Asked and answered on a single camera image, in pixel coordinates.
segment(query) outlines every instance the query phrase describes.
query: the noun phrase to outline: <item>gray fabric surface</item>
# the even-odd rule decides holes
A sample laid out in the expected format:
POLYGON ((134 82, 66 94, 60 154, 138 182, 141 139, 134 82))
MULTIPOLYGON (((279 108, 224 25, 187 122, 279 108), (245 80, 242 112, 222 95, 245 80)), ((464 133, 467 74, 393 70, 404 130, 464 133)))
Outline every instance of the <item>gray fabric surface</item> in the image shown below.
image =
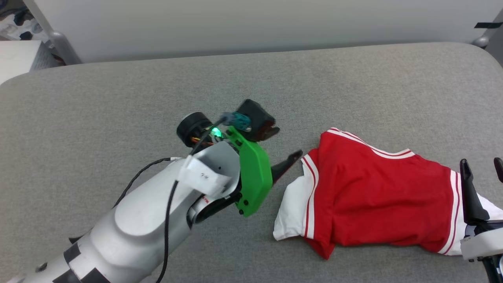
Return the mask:
MULTIPOLYGON (((467 158, 479 192, 503 206, 492 165, 503 157, 501 90, 499 64, 458 43, 96 63, 11 79, 0 87, 0 282, 62 252, 141 167, 186 155, 175 132, 182 117, 203 111, 215 120, 245 98, 282 129, 262 143, 272 162, 316 147, 336 126, 455 170, 467 158)), ((337 247, 325 261, 300 238, 276 242, 283 191, 300 174, 297 164, 248 219, 228 207, 195 226, 164 281, 486 280, 480 263, 418 247, 337 247)))

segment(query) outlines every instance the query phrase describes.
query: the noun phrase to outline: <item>white label tag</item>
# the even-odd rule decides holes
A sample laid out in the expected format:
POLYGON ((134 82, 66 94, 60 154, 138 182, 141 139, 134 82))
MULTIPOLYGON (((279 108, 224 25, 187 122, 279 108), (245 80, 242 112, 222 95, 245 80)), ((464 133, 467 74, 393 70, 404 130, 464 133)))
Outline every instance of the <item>white label tag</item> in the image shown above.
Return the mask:
POLYGON ((188 156, 178 173, 178 181, 208 196, 215 196, 224 190, 230 177, 211 170, 193 156, 188 156))

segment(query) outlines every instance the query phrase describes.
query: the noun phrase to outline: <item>white panel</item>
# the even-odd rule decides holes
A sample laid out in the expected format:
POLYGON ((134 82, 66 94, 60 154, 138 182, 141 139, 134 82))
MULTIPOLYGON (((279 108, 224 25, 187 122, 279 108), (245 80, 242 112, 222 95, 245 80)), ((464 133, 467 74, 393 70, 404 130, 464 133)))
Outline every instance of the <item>white panel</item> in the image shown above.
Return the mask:
POLYGON ((501 0, 35 0, 83 62, 471 42, 501 0))

